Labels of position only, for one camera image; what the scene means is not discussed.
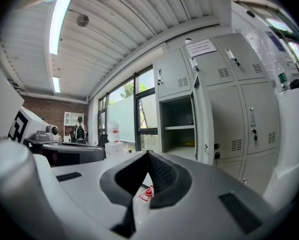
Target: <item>white box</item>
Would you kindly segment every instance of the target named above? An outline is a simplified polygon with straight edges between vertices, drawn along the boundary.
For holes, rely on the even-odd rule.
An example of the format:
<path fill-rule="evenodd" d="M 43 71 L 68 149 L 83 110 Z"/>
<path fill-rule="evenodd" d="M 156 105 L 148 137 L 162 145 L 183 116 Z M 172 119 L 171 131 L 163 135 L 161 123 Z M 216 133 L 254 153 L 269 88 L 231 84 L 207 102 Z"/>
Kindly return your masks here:
<path fill-rule="evenodd" d="M 106 159 L 117 158 L 124 155 L 122 142 L 105 143 Z"/>

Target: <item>gray metal locker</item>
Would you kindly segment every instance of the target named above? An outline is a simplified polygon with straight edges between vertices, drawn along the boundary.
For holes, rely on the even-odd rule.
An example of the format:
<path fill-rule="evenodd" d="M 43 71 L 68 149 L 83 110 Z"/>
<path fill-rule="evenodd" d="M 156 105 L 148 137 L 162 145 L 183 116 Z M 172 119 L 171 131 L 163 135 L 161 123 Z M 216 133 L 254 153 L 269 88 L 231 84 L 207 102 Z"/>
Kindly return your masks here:
<path fill-rule="evenodd" d="M 189 74 L 180 49 L 155 61 L 158 97 L 177 94 L 192 89 Z"/>
<path fill-rule="evenodd" d="M 248 119 L 247 154 L 275 148 L 279 138 L 279 111 L 272 86 L 269 82 L 261 82 L 243 84 L 241 88 Z"/>
<path fill-rule="evenodd" d="M 214 142 L 220 145 L 220 158 L 243 155 L 244 119 L 236 86 L 208 90 L 213 123 Z"/>
<path fill-rule="evenodd" d="M 216 167 L 231 175 L 233 178 L 238 179 L 241 165 L 242 161 L 217 162 Z"/>
<path fill-rule="evenodd" d="M 268 154 L 246 160 L 242 181 L 255 192 L 263 195 L 276 166 L 276 154 Z"/>
<path fill-rule="evenodd" d="M 203 71 L 206 86 L 233 82 L 232 73 L 219 51 L 195 57 L 198 68 Z"/>
<path fill-rule="evenodd" d="M 238 80 L 266 77 L 266 71 L 261 60 L 242 35 L 227 35 L 217 37 L 215 40 L 230 60 Z"/>

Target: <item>round ceiling fixture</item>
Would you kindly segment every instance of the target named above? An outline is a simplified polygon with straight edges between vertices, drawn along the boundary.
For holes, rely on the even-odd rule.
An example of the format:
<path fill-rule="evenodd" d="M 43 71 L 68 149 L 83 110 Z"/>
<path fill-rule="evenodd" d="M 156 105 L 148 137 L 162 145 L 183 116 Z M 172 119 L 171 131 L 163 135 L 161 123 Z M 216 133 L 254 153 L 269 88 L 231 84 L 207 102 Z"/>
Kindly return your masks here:
<path fill-rule="evenodd" d="M 90 22 L 90 19 L 85 14 L 80 14 L 76 19 L 76 23 L 80 27 L 86 27 L 89 24 L 89 22 Z"/>

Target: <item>corrugated metal ceiling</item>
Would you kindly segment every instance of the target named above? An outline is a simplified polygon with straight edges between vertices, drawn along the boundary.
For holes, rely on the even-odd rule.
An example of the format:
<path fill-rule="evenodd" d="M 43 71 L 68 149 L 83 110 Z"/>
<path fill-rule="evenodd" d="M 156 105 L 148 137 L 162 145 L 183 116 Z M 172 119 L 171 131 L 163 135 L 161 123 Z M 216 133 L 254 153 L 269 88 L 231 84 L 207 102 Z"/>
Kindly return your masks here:
<path fill-rule="evenodd" d="M 44 52 L 49 3 L 20 10 L 1 38 L 27 87 L 50 90 Z M 77 17 L 87 15 L 86 27 Z M 63 94 L 87 97 L 137 47 L 181 23 L 212 15 L 210 0 L 72 0 L 61 32 L 53 74 Z"/>

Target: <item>brick wall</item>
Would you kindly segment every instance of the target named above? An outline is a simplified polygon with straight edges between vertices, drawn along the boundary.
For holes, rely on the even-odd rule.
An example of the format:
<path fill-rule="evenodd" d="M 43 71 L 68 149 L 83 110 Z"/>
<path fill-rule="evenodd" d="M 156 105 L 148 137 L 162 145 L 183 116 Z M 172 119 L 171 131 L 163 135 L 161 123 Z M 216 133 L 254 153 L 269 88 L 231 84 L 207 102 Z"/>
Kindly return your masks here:
<path fill-rule="evenodd" d="M 58 134 L 61 136 L 64 136 L 64 112 L 84 113 L 84 125 L 86 128 L 88 127 L 88 105 L 23 95 L 22 98 L 24 99 L 24 108 L 32 111 L 40 118 L 44 117 L 46 123 L 57 126 Z"/>

